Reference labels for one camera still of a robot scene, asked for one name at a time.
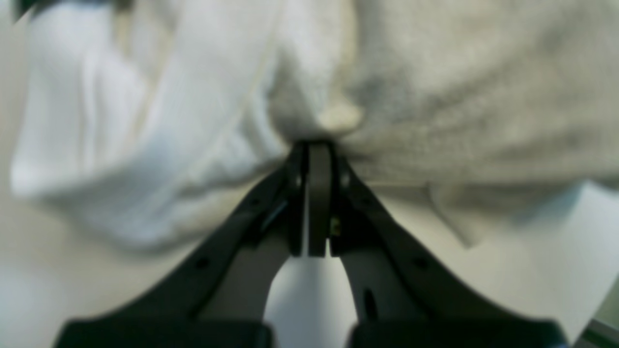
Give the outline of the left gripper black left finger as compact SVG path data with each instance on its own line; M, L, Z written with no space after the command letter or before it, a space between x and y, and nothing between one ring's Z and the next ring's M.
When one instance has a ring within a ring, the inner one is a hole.
M242 199L169 275L126 306L68 322L58 348L274 348L271 284L303 246L307 145Z

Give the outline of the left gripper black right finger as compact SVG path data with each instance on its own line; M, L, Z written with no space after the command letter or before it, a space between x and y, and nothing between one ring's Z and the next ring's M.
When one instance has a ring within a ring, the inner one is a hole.
M308 145L308 253L346 272L358 323L350 348L565 348L548 319L525 319L458 279L389 214L328 143Z

